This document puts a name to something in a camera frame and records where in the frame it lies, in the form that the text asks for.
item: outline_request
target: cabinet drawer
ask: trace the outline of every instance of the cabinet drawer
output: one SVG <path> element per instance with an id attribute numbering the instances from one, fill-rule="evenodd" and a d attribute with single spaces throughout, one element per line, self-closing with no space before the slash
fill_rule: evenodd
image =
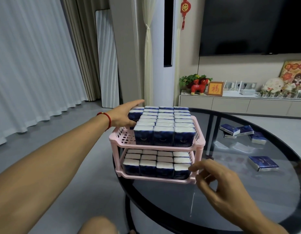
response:
<path id="1" fill-rule="evenodd" d="M 284 100 L 251 99 L 247 113 L 286 116 L 291 103 Z"/>
<path id="2" fill-rule="evenodd" d="M 301 117 L 301 102 L 292 102 L 287 113 L 288 117 Z"/>
<path id="3" fill-rule="evenodd" d="M 247 113 L 250 99 L 214 98 L 212 110 L 218 112 Z"/>
<path id="4" fill-rule="evenodd" d="M 207 96 L 201 96 L 201 97 L 180 96 L 180 107 L 211 110 L 212 101 L 213 98 Z"/>

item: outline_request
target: red horse figurine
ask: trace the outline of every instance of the red horse figurine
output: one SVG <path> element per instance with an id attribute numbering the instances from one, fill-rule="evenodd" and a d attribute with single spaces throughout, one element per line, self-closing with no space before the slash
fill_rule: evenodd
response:
<path id="1" fill-rule="evenodd" d="M 194 85 L 191 87 L 191 94 L 194 95 L 196 90 L 199 90 L 199 95 L 203 95 L 205 89 L 206 89 L 206 85 L 208 83 L 210 83 L 210 80 L 208 79 L 203 79 L 200 84 L 199 84 L 199 79 L 195 79 L 194 81 Z"/>

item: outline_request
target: knee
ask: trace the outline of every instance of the knee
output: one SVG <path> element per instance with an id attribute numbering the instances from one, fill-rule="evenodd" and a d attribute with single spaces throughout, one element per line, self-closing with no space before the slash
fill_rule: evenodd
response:
<path id="1" fill-rule="evenodd" d="M 86 221 L 78 234 L 117 234 L 116 226 L 104 216 L 92 217 Z"/>

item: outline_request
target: beige curtain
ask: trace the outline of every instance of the beige curtain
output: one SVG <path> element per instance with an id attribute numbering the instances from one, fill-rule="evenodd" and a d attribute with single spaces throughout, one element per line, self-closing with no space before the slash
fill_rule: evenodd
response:
<path id="1" fill-rule="evenodd" d="M 144 99 L 146 106 L 153 106 L 153 52 L 151 44 L 150 24 L 155 11 L 156 0 L 143 0 L 143 17 L 146 26 L 144 55 Z"/>
<path id="2" fill-rule="evenodd" d="M 180 87 L 179 87 L 179 78 L 180 78 L 180 33 L 181 33 L 181 19 L 182 15 L 181 12 L 176 13 L 178 15 L 178 28 L 176 30 L 176 53 L 175 53 L 175 75 L 174 75 L 174 99 L 173 105 L 178 106 L 178 97 L 180 94 Z"/>
<path id="3" fill-rule="evenodd" d="M 95 11 L 109 9 L 108 0 L 62 0 L 82 80 L 89 101 L 101 98 Z"/>

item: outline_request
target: black table frame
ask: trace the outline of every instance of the black table frame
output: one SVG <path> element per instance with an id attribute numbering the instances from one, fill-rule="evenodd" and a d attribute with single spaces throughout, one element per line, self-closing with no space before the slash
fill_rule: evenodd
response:
<path id="1" fill-rule="evenodd" d="M 247 124 L 250 125 L 255 131 L 261 132 L 265 138 L 267 138 L 270 142 L 272 142 L 290 161 L 295 162 L 301 162 L 300 157 L 283 141 L 281 141 L 279 138 L 277 138 L 275 135 L 269 133 L 265 129 L 254 125 L 251 122 L 248 122 L 246 120 L 243 120 L 241 118 L 220 113 L 216 111 L 211 110 L 203 110 L 203 109 L 189 109 L 190 112 L 196 112 L 196 113 L 204 113 L 209 114 L 209 121 L 208 121 L 208 127 L 207 127 L 207 133 L 205 136 L 206 145 L 204 146 L 204 155 L 209 156 L 210 153 L 214 150 L 214 142 L 217 138 L 217 133 L 220 127 L 221 118 L 226 118 L 231 121 L 240 123 L 240 124 Z M 215 128 L 214 133 L 212 136 L 212 140 L 210 140 L 211 135 L 211 128 L 213 124 L 214 117 L 216 117 L 215 122 Z M 210 150 L 208 151 L 208 144 L 211 143 Z M 123 177 L 118 177 L 118 180 L 123 188 L 123 190 L 126 193 L 125 197 L 125 213 L 126 213 L 126 219 L 127 224 L 130 230 L 136 230 L 133 219 L 131 216 L 131 210 L 130 210 L 130 200 L 135 204 L 146 216 L 148 216 L 151 220 L 155 221 L 157 224 L 161 225 L 162 227 L 166 228 L 167 230 L 182 234 L 182 233 L 219 233 L 219 234 L 232 234 L 232 233 L 242 233 L 239 231 L 223 231 L 223 230 L 216 230 L 212 228 L 206 228 L 202 227 L 196 224 L 192 224 L 190 222 L 184 221 L 182 219 L 179 219 L 152 204 L 150 201 L 148 201 L 142 194 L 133 186 L 134 180 L 132 179 L 125 179 Z M 294 217 L 295 214 L 298 212 L 298 210 L 301 210 L 301 195 L 300 195 L 300 202 L 297 205 L 297 208 L 295 212 L 283 220 L 280 225 L 282 225 L 289 233 L 298 233 L 301 231 L 301 218 Z"/>

